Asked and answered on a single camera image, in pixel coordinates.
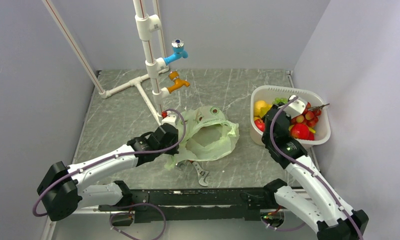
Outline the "red grape bunch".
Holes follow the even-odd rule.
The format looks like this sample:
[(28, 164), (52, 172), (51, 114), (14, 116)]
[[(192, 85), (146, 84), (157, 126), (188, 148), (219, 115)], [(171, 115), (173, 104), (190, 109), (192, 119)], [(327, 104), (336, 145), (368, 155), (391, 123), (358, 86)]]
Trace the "red grape bunch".
[(292, 118), (290, 123), (294, 124), (305, 124), (308, 127), (314, 128), (319, 122), (319, 117), (322, 114), (323, 108), (329, 106), (330, 104), (323, 104), (312, 106), (310, 102), (307, 104), (307, 109), (303, 112), (302, 115), (299, 115), (295, 118)]

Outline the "green fake fruit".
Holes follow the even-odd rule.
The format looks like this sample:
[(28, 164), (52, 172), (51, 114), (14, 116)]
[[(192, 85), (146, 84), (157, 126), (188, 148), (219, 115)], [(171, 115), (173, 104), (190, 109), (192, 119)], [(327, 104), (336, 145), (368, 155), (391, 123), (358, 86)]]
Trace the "green fake fruit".
[(285, 97), (276, 97), (272, 102), (273, 105), (284, 105), (288, 102), (288, 99)]

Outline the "pale green plastic bag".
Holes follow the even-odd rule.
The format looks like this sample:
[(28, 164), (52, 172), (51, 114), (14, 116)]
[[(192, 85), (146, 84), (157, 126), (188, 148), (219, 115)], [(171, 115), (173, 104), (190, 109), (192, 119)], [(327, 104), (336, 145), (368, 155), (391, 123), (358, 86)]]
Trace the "pale green plastic bag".
[(168, 156), (166, 169), (185, 160), (216, 161), (235, 149), (240, 137), (239, 125), (229, 121), (218, 107), (205, 105), (181, 114), (186, 125), (185, 136), (179, 144), (179, 153)]

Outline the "yellow star fruit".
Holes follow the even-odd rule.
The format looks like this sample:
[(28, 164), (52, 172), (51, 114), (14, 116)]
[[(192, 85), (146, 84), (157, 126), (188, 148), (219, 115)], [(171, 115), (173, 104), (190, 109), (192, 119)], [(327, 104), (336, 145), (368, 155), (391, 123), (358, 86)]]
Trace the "yellow star fruit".
[(267, 106), (260, 108), (258, 116), (260, 118), (263, 118), (271, 108), (272, 108), (272, 105), (267, 105)]

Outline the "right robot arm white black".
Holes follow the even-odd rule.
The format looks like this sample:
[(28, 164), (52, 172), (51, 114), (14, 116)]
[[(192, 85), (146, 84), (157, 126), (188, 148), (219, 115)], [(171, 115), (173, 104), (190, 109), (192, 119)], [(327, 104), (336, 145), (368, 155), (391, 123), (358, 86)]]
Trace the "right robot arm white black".
[(310, 200), (276, 179), (264, 186), (263, 201), (274, 208), (285, 207), (320, 240), (362, 240), (369, 217), (349, 205), (317, 170), (305, 148), (288, 132), (291, 119), (282, 106), (273, 106), (263, 116), (262, 142), (272, 159), (306, 191)]

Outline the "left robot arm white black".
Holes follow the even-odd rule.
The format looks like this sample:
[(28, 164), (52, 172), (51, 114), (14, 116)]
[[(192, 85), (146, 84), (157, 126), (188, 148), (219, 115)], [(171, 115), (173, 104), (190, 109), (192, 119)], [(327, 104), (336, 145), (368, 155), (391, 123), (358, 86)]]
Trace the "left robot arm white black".
[(155, 131), (134, 137), (118, 149), (78, 164), (65, 166), (59, 161), (50, 166), (37, 188), (39, 195), (32, 208), (41, 216), (37, 206), (42, 203), (51, 221), (60, 221), (77, 209), (95, 205), (110, 205), (125, 210), (131, 205), (132, 193), (126, 183), (116, 180), (110, 184), (96, 182), (114, 173), (154, 161), (162, 154), (178, 152), (179, 131), (165, 123)]

